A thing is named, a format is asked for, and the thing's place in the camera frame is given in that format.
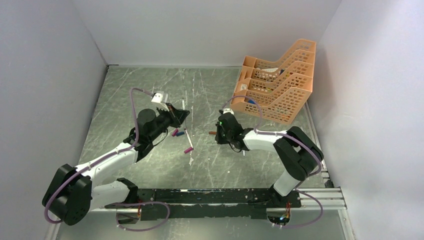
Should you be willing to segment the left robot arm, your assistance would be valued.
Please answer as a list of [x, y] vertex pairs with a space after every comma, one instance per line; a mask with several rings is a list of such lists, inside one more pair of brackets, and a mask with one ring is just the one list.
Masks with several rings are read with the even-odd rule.
[[141, 110], [129, 136], [108, 153], [84, 164], [59, 167], [42, 199], [45, 216], [56, 215], [61, 222], [72, 226], [97, 208], [122, 204], [134, 207], [139, 201], [138, 187], [121, 177], [109, 184], [103, 181], [118, 170], [145, 158], [156, 146], [154, 140], [178, 129], [190, 111], [166, 104], [167, 109]]

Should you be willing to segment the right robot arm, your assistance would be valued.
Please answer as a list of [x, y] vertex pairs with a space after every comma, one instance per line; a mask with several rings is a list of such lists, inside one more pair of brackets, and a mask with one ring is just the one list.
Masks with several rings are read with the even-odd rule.
[[229, 145], [235, 152], [261, 150], [278, 154], [285, 170], [272, 185], [269, 199], [275, 207], [287, 203], [289, 193], [322, 167], [323, 152], [297, 126], [283, 131], [244, 128], [230, 110], [221, 110], [215, 125], [215, 141], [219, 145]]

